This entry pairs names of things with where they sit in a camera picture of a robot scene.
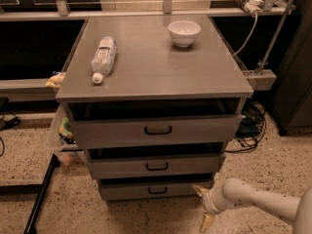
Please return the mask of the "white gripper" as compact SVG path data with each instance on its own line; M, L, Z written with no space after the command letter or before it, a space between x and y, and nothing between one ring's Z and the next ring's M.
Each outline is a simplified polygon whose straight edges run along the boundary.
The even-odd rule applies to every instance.
M208 190L200 184L193 184L192 187L200 197L203 197L203 206L207 211L203 214L203 222L200 227L200 232L205 233L214 223L215 215L226 210L226 201L221 188Z

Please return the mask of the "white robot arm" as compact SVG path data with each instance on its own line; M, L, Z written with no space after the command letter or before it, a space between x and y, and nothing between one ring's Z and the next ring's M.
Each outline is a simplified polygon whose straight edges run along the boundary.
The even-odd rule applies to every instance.
M209 222L227 210L256 207L291 224L292 234L312 234L312 188L298 198L260 190L234 177L218 188L208 189L200 184L192 187L202 198Z

